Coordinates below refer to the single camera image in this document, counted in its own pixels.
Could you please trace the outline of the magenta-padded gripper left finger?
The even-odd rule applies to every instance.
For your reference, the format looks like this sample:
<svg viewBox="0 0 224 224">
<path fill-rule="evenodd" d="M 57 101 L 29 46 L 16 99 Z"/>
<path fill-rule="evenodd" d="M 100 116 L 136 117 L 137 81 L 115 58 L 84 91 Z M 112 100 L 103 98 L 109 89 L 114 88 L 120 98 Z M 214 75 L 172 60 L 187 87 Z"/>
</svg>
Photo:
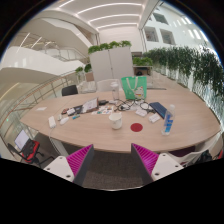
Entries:
<svg viewBox="0 0 224 224">
<path fill-rule="evenodd" d="M 58 156 L 44 170 L 81 186 L 93 156 L 94 146 L 88 145 L 67 157 Z"/>
</svg>

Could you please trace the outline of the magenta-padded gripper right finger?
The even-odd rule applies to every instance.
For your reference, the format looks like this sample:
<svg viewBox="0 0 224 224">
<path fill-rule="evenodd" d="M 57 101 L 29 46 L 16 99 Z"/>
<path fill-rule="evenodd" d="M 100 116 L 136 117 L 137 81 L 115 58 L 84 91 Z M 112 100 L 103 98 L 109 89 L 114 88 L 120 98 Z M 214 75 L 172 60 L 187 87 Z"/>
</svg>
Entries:
<svg viewBox="0 0 224 224">
<path fill-rule="evenodd" d="M 131 155 L 137 164 L 144 185 L 182 169 L 182 166 L 167 153 L 157 154 L 134 143 L 131 144 Z"/>
</svg>

